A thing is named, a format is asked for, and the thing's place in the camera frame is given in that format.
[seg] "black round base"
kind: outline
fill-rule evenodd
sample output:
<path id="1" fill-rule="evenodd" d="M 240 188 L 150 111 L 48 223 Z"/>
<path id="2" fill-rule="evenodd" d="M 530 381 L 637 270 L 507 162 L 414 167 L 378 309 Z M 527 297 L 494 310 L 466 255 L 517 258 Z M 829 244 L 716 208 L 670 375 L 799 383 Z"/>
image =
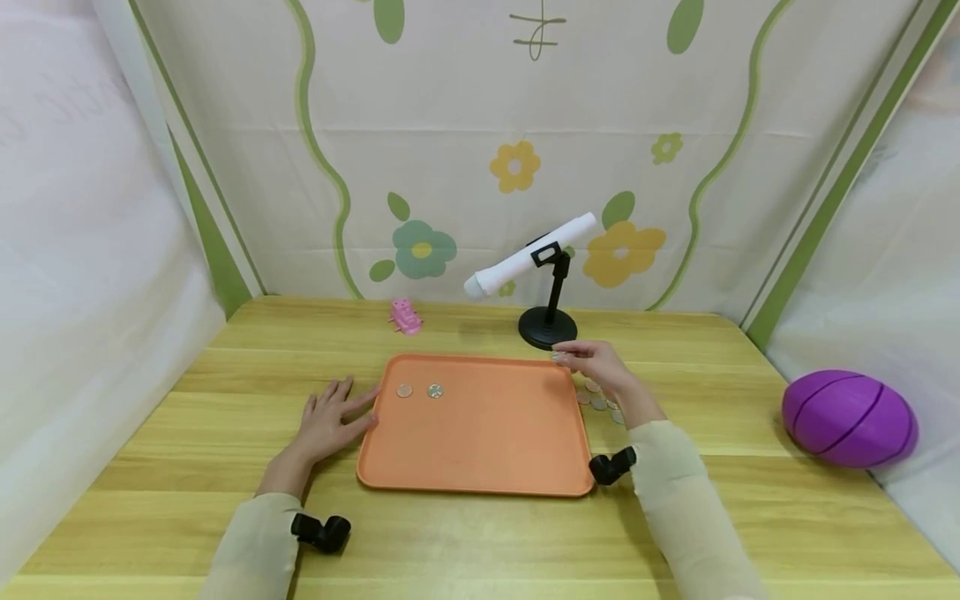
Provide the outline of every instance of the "black round base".
<path id="1" fill-rule="evenodd" d="M 577 339 L 577 324 L 562 310 L 557 311 L 550 325 L 544 322 L 545 318 L 546 306 L 531 308 L 520 315 L 516 329 L 530 346 L 550 350 L 554 344 Z"/>

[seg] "hand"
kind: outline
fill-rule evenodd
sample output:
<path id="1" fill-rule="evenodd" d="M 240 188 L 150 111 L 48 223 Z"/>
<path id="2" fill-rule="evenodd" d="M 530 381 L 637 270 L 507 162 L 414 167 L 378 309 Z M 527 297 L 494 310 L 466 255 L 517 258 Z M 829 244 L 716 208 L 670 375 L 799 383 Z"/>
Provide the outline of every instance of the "hand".
<path id="1" fill-rule="evenodd" d="M 356 398 L 347 400 L 353 387 L 353 377 L 331 381 L 322 394 L 311 394 L 303 406 L 300 430 L 294 440 L 275 456 L 263 473 L 256 495 L 288 493 L 303 498 L 310 470 L 314 465 L 338 450 L 342 450 L 376 423 L 376 415 L 343 423 L 345 415 L 360 410 L 380 392 L 374 388 Z"/>
<path id="2" fill-rule="evenodd" d="M 288 448 L 291 453 L 303 457 L 311 466 L 315 465 L 342 450 L 376 423 L 376 415 L 368 412 L 357 420 L 343 424 L 345 415 L 365 407 L 380 392 L 379 388 L 373 388 L 347 400 L 351 387 L 353 376 L 349 375 L 343 381 L 331 381 L 319 396 L 310 395 L 303 406 L 300 430 Z"/>
<path id="3" fill-rule="evenodd" d="M 627 429 L 652 420 L 666 420 L 653 395 L 627 369 L 609 342 L 560 342 L 553 347 L 553 362 L 600 384 L 604 396 L 620 406 Z"/>
<path id="4" fill-rule="evenodd" d="M 596 381 L 607 396 L 642 389 L 636 375 L 623 364 L 610 342 L 560 342 L 553 347 L 553 362 Z"/>

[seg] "teal flower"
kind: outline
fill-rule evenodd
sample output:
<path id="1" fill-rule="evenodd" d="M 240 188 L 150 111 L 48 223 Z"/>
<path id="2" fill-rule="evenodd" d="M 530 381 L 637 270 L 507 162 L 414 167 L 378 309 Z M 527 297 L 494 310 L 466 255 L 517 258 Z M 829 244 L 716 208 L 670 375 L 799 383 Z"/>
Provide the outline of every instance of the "teal flower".
<path id="1" fill-rule="evenodd" d="M 515 290 L 516 290 L 516 281 L 513 281 L 511 279 L 510 281 L 507 281 L 506 283 L 500 286 L 500 289 L 497 291 L 497 294 L 500 295 L 500 298 L 509 298 L 514 294 Z"/>
<path id="2" fill-rule="evenodd" d="M 396 267 L 411 279 L 439 277 L 457 255 L 457 244 L 423 221 L 407 221 L 394 231 Z"/>

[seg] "finger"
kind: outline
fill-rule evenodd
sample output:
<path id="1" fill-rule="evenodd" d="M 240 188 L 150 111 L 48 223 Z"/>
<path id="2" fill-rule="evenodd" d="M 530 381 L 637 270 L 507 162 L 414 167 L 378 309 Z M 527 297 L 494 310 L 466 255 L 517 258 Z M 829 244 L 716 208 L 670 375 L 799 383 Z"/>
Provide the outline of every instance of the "finger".
<path id="1" fill-rule="evenodd" d="M 339 385 L 340 385 L 340 382 L 337 381 L 336 379 L 331 381 L 330 384 L 326 386 L 326 389 L 324 390 L 324 392 L 320 394 L 320 397 L 317 398 L 317 401 L 321 404 L 327 402 L 330 399 L 330 397 L 336 393 Z"/>
<path id="2" fill-rule="evenodd" d="M 337 391 L 330 396 L 330 401 L 332 402 L 343 402 L 347 399 L 347 394 L 350 393 L 350 388 L 353 387 L 353 375 L 347 375 L 347 378 L 340 382 L 340 385 L 337 386 Z"/>
<path id="3" fill-rule="evenodd" d="M 353 440 L 363 435 L 365 431 L 373 427 L 373 425 L 378 421 L 379 421 L 379 417 L 377 415 L 375 415 L 372 412 L 367 413 L 363 417 L 357 420 L 351 421 L 346 425 L 344 425 L 343 426 L 344 436 L 347 438 L 348 441 Z"/>
<path id="4" fill-rule="evenodd" d="M 317 408 L 317 395 L 311 394 L 310 397 L 306 400 L 306 403 L 303 404 L 303 416 L 300 417 L 300 422 L 307 420 L 307 418 L 313 414 L 313 411 L 316 408 Z"/>
<path id="5" fill-rule="evenodd" d="M 366 394 L 353 397 L 347 400 L 346 402 L 341 404 L 340 414 L 345 415 L 346 413 L 352 413 L 355 410 L 360 410 L 361 408 L 369 404 L 372 400 L 374 400 L 379 393 L 380 393 L 380 388 L 379 386 L 377 386 L 372 390 L 370 390 L 369 392 L 367 392 Z"/>
<path id="6" fill-rule="evenodd" d="M 570 340 L 569 342 L 554 344 L 553 351 L 592 356 L 593 353 L 600 348 L 600 344 L 600 342 L 593 342 L 591 340 Z"/>
<path id="7" fill-rule="evenodd" d="M 567 367 L 573 372 L 585 370 L 589 366 L 590 360 L 568 352 L 554 352 L 551 358 L 554 363 Z"/>

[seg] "orange tray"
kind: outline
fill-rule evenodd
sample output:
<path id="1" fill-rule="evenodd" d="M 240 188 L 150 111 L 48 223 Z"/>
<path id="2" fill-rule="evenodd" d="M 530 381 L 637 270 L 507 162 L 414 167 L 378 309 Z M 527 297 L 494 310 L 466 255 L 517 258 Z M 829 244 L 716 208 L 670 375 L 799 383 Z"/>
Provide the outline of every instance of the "orange tray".
<path id="1" fill-rule="evenodd" d="M 440 397 L 429 386 L 443 388 Z M 409 386 L 408 397 L 398 394 Z M 568 370 L 545 361 L 400 354 L 357 459 L 372 488 L 581 496 L 593 488 Z"/>

